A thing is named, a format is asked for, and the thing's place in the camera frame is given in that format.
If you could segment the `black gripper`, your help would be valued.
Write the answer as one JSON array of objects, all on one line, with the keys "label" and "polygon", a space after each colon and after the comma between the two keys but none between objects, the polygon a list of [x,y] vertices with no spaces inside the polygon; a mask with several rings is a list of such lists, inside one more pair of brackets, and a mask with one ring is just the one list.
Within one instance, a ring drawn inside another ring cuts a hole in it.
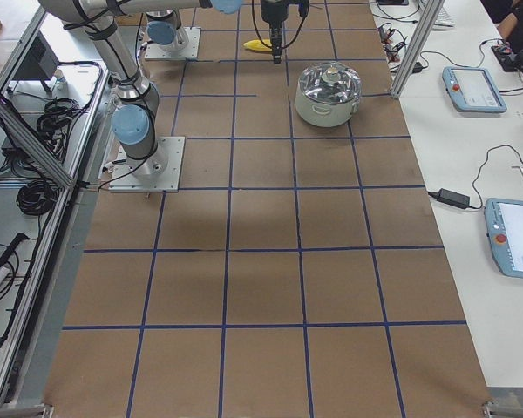
[{"label": "black gripper", "polygon": [[271,55],[274,64],[282,62],[282,24],[287,20],[285,0],[261,0],[261,17],[269,25]]}]

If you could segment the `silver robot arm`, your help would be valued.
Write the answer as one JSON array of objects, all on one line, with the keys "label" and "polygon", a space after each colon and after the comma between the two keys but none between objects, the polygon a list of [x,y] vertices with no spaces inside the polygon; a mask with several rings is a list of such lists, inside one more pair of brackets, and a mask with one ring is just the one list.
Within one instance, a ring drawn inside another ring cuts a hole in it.
[{"label": "silver robot arm", "polygon": [[[268,48],[274,62],[281,62],[282,28],[289,16],[289,1],[260,1],[262,20],[269,26]],[[145,60],[192,61],[198,57],[200,27],[186,27],[177,10],[146,13]]]},{"label": "silver robot arm", "polygon": [[126,153],[126,163],[137,176],[165,171],[168,156],[155,133],[159,93],[124,45],[116,17],[132,13],[165,12],[212,7],[214,1],[42,1],[40,5],[64,23],[65,30],[81,29],[92,41],[116,84],[119,99],[112,115],[112,131]]}]

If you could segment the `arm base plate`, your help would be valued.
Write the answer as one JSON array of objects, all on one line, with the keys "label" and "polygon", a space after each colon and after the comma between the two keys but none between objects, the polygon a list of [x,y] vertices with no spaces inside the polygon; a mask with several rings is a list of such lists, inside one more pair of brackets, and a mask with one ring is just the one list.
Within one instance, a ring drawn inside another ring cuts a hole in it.
[{"label": "arm base plate", "polygon": [[148,61],[196,60],[200,45],[200,27],[181,26],[150,22],[146,27],[150,38],[145,52]]},{"label": "arm base plate", "polygon": [[185,148],[184,137],[158,137],[158,149],[135,172],[140,161],[126,157],[122,146],[119,157],[126,162],[116,165],[107,184],[110,192],[177,192]]}]

